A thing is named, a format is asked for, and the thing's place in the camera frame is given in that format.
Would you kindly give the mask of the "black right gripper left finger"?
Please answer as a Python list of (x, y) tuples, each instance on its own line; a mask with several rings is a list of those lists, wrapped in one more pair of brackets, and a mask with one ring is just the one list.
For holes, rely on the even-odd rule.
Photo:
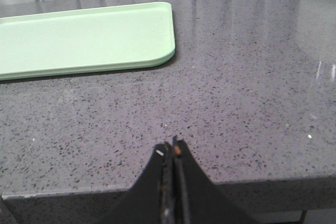
[(173, 155), (157, 144), (144, 171), (99, 223), (174, 223)]

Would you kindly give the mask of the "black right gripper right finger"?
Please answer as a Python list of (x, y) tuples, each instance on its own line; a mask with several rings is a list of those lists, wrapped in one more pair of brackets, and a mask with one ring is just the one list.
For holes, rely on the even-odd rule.
[(202, 171), (188, 145), (173, 137), (176, 223), (257, 223), (230, 202)]

